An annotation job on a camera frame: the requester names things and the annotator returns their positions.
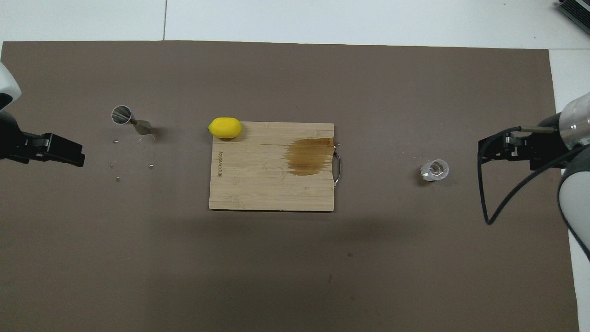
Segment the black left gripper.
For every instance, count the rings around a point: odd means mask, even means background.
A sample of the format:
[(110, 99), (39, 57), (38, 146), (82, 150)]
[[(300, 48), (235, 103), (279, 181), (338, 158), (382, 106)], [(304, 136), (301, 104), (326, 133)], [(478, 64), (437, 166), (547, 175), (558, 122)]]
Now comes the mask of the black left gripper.
[[(23, 139), (23, 133), (15, 118), (8, 112), (1, 111), (0, 159), (27, 163), (27, 158), (14, 154), (19, 145), (23, 143)], [(86, 156), (82, 152), (82, 145), (56, 134), (32, 135), (28, 138), (28, 148), (32, 153), (30, 158), (42, 162), (55, 161), (82, 167), (86, 160)]]

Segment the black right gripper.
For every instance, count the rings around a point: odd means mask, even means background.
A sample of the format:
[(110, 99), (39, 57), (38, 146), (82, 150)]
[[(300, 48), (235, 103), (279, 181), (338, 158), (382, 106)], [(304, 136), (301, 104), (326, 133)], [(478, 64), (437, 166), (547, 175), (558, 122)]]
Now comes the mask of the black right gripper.
[(518, 160), (527, 160), (530, 170), (534, 171), (556, 158), (562, 157), (569, 152), (569, 149), (563, 143), (559, 132), (560, 117), (561, 114), (557, 113), (537, 124), (537, 127), (551, 127), (554, 132), (527, 135), (523, 137), (525, 143), (517, 149), (510, 142), (514, 138), (513, 131), (503, 131), (480, 139), (478, 141), (478, 161), (481, 163), (492, 160), (515, 161), (517, 156), (513, 154), (517, 152)]

